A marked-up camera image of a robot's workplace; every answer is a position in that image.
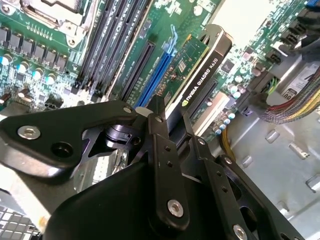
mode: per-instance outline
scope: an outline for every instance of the screw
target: screw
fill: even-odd
[[[177,218],[181,218],[184,215],[184,208],[182,207],[182,205],[180,204],[180,202],[178,202],[177,200],[169,200],[168,201],[168,210],[169,212],[177,217]]]
[[[226,161],[227,164],[232,164],[232,161],[230,160],[230,158],[225,157],[224,160]]]
[[[36,126],[22,126],[17,133],[21,138],[28,140],[38,139],[41,135],[39,128]]]
[[[205,140],[203,140],[202,138],[198,138],[198,142],[202,145],[206,144]]]
[[[155,117],[155,120],[157,120],[159,123],[162,123],[162,122],[163,122],[162,118],[159,117],[159,116],[156,116],[156,117]]]
[[[7,5],[3,5],[3,6],[2,6],[2,10],[3,10],[5,13],[9,13],[9,12],[10,12],[10,8],[9,8]]]
[[[128,107],[126,107],[126,106],[123,108],[123,110],[124,110],[125,112],[127,112],[128,114],[132,113],[131,109],[128,108]]]
[[[248,240],[246,232],[238,224],[233,226],[233,231],[234,231],[234,234],[238,237],[238,239]]]
[[[76,44],[75,40],[73,40],[73,39],[69,40],[68,43],[69,43],[71,46],[73,46],[73,45]]]

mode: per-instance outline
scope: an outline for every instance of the motherboard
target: motherboard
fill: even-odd
[[[228,97],[202,135],[211,140],[252,80],[281,62],[280,46],[295,46],[305,32],[304,0],[257,2],[0,0],[0,110],[12,102],[36,112],[116,99],[144,107],[154,94],[170,104],[208,52],[198,37],[213,23],[234,42],[192,116],[195,124],[219,93]]]

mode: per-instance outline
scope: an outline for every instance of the pcie slot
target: pcie slot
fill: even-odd
[[[128,14],[128,17],[125,20],[125,24],[122,25],[122,29],[116,40],[116,45],[107,55],[107,59],[103,62],[102,71],[98,75],[97,79],[97,81],[99,82],[98,85],[101,88],[100,91],[102,93],[106,91],[110,81],[114,77],[115,72],[119,67],[120,60],[130,43],[130,39],[133,34],[132,26],[139,22],[143,14],[143,9],[146,7],[146,5],[146,0],[135,1],[135,4],[133,5],[134,9],[130,11],[130,14]]]
[[[137,81],[140,77],[142,70],[144,69],[146,63],[148,62],[152,52],[155,49],[155,45],[152,42],[147,41],[143,47],[138,60],[136,61],[128,80],[120,94],[120,99],[122,101],[127,101],[130,93],[132,92],[134,86],[137,84]]]
[[[173,56],[166,52],[162,55],[157,68],[148,81],[146,87],[143,89],[142,94],[140,95],[134,107],[144,107],[148,103],[156,87],[164,76],[172,58]]]

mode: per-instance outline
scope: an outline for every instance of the black metal arm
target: black metal arm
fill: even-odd
[[[124,170],[60,205],[44,240],[303,240],[235,162],[211,155],[187,113],[166,120],[158,96],[148,108],[143,116],[112,101],[0,123],[1,163],[51,184],[93,158],[129,151]]]

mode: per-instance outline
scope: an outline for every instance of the capacitor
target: capacitor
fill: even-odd
[[[29,64],[26,61],[22,61],[17,67],[17,71],[20,74],[24,74],[30,68]]]
[[[241,74],[246,74],[246,72],[247,72],[246,68],[244,68],[244,67],[240,68],[240,73]]]
[[[44,71],[41,68],[36,68],[34,72],[32,73],[32,78],[35,80],[39,80],[44,75]]]
[[[254,67],[258,69],[260,72],[264,72],[266,70],[266,67],[259,61],[255,64]]]
[[[48,85],[52,85],[55,83],[55,81],[57,80],[56,75],[54,75],[53,73],[50,73],[46,78],[45,78],[45,83]]]
[[[5,93],[0,97],[0,104],[4,104],[6,101],[8,101],[11,98],[10,93]]]
[[[78,101],[78,103],[77,103],[76,105],[77,105],[77,106],[83,106],[83,105],[85,105],[85,102],[82,101],[82,100],[80,100],[80,101]]]
[[[211,107],[212,106],[212,101],[210,98],[208,98],[206,101],[205,101],[205,104],[208,106],[208,107]]]
[[[227,116],[223,116],[222,121],[225,125],[228,125],[231,123],[231,120]]]
[[[236,87],[241,94],[244,94],[247,91],[247,89],[242,84],[238,84]]]
[[[221,129],[221,130],[225,130],[227,125],[224,124],[223,121],[219,120],[216,125]]]
[[[238,75],[238,76],[236,76],[236,77],[234,78],[234,81],[236,81],[238,84],[239,84],[239,83],[242,83],[243,80],[244,80],[243,77],[240,76],[240,75]]]
[[[256,77],[259,77],[261,75],[261,71],[255,67],[251,69],[251,73]]]
[[[18,96],[19,98],[25,98],[27,96],[27,94],[30,93],[29,88],[24,88],[21,91],[19,91]]]
[[[237,88],[237,86],[236,85],[234,85],[234,84],[229,84],[228,85],[228,90],[230,91],[230,93],[235,93],[236,91],[238,91],[238,88]]]
[[[3,66],[8,66],[9,64],[11,64],[14,61],[14,59],[12,58],[12,56],[8,53],[6,53],[3,56],[0,56],[0,64],[2,64]]]
[[[193,8],[193,13],[196,17],[198,17],[202,14],[203,10],[204,9],[202,8],[202,6],[197,5]]]
[[[234,97],[234,99],[238,99],[241,97],[241,93],[239,91],[236,91],[236,92],[232,93],[232,96]]]
[[[235,115],[232,111],[230,111],[230,110],[226,111],[226,112],[225,112],[225,115],[226,115],[229,119],[234,119],[234,118],[236,117],[236,115]]]
[[[214,126],[212,130],[215,135],[220,135],[222,133],[221,129],[218,126]]]

